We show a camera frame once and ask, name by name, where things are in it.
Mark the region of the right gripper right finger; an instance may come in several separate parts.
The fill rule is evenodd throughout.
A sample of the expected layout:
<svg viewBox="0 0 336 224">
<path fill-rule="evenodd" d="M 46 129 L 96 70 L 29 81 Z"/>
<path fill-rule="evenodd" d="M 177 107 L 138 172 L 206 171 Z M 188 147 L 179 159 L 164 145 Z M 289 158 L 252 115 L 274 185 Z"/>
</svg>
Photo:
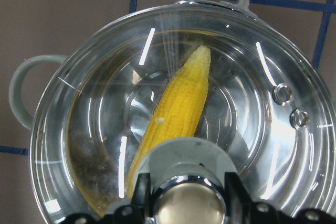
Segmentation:
<svg viewBox="0 0 336 224">
<path fill-rule="evenodd" d="M 239 176 L 234 172 L 225 173 L 224 196 L 230 223 L 249 223 L 251 197 Z"/>
</svg>

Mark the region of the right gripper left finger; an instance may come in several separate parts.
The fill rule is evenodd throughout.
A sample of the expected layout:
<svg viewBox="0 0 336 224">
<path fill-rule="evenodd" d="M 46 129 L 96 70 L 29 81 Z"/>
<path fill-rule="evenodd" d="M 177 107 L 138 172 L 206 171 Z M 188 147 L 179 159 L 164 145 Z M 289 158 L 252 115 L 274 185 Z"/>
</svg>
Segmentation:
<svg viewBox="0 0 336 224">
<path fill-rule="evenodd" d="M 152 223 L 150 216 L 151 177 L 150 173 L 138 174 L 132 200 L 133 223 Z"/>
</svg>

